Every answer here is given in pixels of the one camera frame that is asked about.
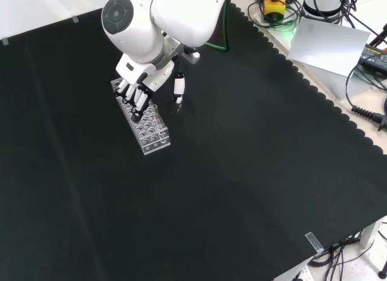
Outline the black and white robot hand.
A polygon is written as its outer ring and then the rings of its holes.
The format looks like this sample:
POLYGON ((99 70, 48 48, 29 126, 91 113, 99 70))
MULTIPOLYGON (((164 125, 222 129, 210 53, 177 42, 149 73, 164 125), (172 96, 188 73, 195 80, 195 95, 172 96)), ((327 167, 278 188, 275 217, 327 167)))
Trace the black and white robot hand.
POLYGON ((174 76, 172 100, 176 107, 183 102, 185 78, 180 70, 178 56, 174 56, 162 69, 156 69, 152 63, 139 64, 123 54, 116 66, 116 71, 123 79, 116 94, 123 98, 124 103, 132 106, 131 120, 135 123, 141 120, 153 95, 170 76, 174 76))

